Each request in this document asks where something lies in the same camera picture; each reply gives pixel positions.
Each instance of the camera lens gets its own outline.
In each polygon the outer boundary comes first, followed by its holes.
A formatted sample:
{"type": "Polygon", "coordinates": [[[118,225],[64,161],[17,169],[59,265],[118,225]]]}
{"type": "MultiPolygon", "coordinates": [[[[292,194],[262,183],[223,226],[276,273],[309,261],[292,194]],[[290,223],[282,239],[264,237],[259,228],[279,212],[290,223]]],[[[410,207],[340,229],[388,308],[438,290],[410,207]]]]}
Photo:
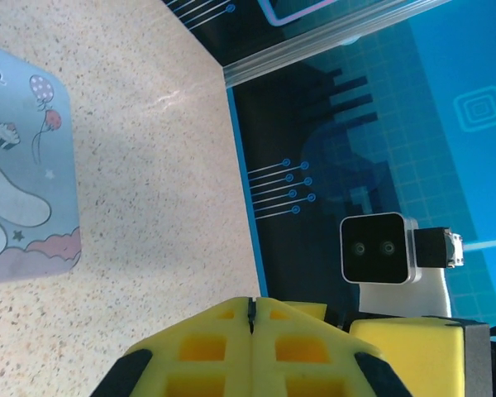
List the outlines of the camera lens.
{"type": "Polygon", "coordinates": [[[392,242],[383,242],[380,250],[384,255],[392,255],[395,252],[395,245],[392,242]]]}
{"type": "Polygon", "coordinates": [[[365,245],[363,243],[361,243],[361,242],[357,242],[353,246],[353,253],[356,256],[363,256],[365,254],[365,245]]]}

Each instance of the balloon illustration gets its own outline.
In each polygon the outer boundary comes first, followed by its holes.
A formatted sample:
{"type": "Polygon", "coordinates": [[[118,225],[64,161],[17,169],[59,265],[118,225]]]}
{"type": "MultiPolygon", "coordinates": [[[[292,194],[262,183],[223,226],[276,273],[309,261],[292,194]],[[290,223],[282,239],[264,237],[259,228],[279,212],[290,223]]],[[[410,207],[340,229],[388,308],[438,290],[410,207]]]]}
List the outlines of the balloon illustration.
{"type": "Polygon", "coordinates": [[[41,125],[41,130],[33,137],[31,142],[31,152],[33,153],[33,160],[41,163],[41,135],[45,132],[56,131],[62,125],[60,114],[55,110],[46,110],[44,121],[41,125]]]}
{"type": "Polygon", "coordinates": [[[46,104],[51,102],[54,97],[53,86],[48,79],[34,74],[30,78],[30,87],[33,95],[36,96],[39,103],[39,110],[46,110],[46,104]]]}

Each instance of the cupcake illustration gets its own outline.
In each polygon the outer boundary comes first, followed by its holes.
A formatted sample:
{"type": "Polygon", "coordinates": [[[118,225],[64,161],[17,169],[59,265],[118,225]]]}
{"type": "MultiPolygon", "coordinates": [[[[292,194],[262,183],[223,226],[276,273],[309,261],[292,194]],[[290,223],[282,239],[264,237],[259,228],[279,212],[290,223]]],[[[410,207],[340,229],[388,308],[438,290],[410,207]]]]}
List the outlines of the cupcake illustration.
{"type": "Polygon", "coordinates": [[[17,127],[12,122],[0,122],[0,147],[8,151],[20,143],[17,127]]]}

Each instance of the star illustration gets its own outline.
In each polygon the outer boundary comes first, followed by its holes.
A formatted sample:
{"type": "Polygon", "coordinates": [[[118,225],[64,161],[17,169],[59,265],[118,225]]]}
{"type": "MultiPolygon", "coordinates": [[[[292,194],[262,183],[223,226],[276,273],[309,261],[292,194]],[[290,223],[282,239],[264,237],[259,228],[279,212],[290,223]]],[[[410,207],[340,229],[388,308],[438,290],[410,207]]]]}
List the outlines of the star illustration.
{"type": "Polygon", "coordinates": [[[22,230],[16,230],[15,232],[13,232],[14,236],[13,236],[13,240],[18,240],[19,242],[25,238],[23,235],[22,235],[22,230]]]}

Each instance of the speckled countertop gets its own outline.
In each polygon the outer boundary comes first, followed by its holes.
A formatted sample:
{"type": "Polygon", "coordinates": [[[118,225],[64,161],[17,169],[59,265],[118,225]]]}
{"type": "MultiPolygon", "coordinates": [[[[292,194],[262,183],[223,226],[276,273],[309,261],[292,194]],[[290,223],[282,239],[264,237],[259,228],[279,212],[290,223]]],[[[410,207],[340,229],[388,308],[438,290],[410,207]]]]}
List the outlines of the speckled countertop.
{"type": "Polygon", "coordinates": [[[222,72],[159,0],[0,0],[0,47],[68,87],[83,238],[71,273],[0,285],[0,396],[87,396],[258,293],[222,72]]]}

